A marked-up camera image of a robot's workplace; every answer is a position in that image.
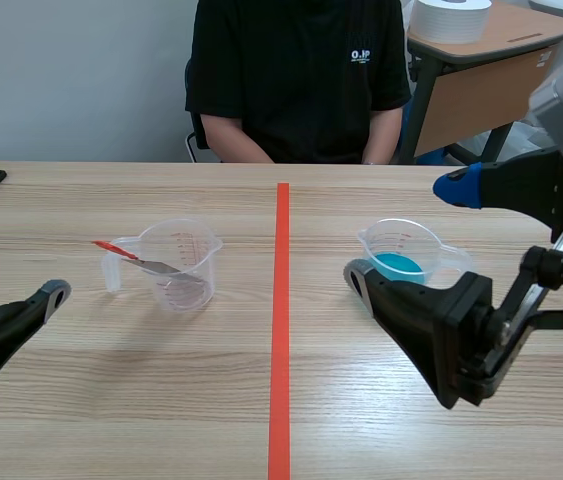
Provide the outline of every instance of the measuring cup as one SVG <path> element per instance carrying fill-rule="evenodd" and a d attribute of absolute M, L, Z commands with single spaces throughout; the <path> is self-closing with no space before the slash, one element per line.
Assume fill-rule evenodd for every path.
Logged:
<path fill-rule="evenodd" d="M 444 245 L 432 231 L 410 220 L 381 220 L 358 237 L 365 258 L 388 280 L 425 285 L 439 270 L 474 270 L 467 252 Z"/>
<path fill-rule="evenodd" d="M 148 228 L 138 237 L 118 238 L 113 245 L 128 250 L 141 260 L 163 262 L 179 270 L 160 275 L 142 269 L 154 296 L 165 310 L 197 310 L 214 295 L 213 256 L 223 242 L 203 223 L 168 220 Z M 101 261 L 106 288 L 121 289 L 121 256 L 107 253 Z"/>

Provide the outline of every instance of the wooden desk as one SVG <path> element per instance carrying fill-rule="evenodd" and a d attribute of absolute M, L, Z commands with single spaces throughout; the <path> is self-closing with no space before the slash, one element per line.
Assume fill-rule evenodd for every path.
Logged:
<path fill-rule="evenodd" d="M 492 130 L 481 156 L 456 146 L 465 163 L 495 161 L 512 124 L 563 41 L 563 18 L 495 1 L 479 42 L 442 45 L 409 35 L 417 81 L 399 163 Z"/>
<path fill-rule="evenodd" d="M 536 334 L 480 409 L 440 407 L 342 270 L 357 230 L 429 226 L 496 280 L 548 231 L 446 206 L 447 171 L 0 163 L 0 303 L 50 278 L 73 294 L 0 374 L 0 480 L 267 478 L 275 190 L 292 185 L 294 480 L 563 479 L 563 333 Z M 108 295 L 93 239 L 202 218 L 225 241 L 218 292 L 194 316 L 155 308 L 140 273 Z M 563 294 L 545 305 L 563 306 Z"/>

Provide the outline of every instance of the red tape line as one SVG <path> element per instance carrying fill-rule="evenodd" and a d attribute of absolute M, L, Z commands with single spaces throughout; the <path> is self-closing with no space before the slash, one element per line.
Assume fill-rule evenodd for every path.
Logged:
<path fill-rule="evenodd" d="M 277 187 L 268 480 L 290 480 L 290 185 Z"/>

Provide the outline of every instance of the white paper roll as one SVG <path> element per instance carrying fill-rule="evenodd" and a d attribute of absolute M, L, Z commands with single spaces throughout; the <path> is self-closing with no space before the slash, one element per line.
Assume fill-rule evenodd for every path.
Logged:
<path fill-rule="evenodd" d="M 410 30 L 433 43 L 478 42 L 488 24 L 490 0 L 415 0 Z"/>

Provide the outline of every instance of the black chair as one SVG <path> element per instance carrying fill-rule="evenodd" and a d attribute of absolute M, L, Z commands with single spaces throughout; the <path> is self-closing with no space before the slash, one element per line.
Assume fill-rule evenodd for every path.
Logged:
<path fill-rule="evenodd" d="M 190 80 L 190 61 L 185 66 L 185 90 L 188 91 L 188 85 Z M 192 128 L 194 131 L 188 135 L 185 139 L 185 145 L 188 148 L 188 154 L 193 163 L 197 163 L 197 157 L 194 155 L 192 150 L 192 139 L 196 139 L 197 148 L 199 150 L 210 150 L 208 141 L 205 138 L 205 130 L 203 129 L 203 122 L 201 122 L 201 115 L 198 113 L 190 113 L 192 117 Z"/>

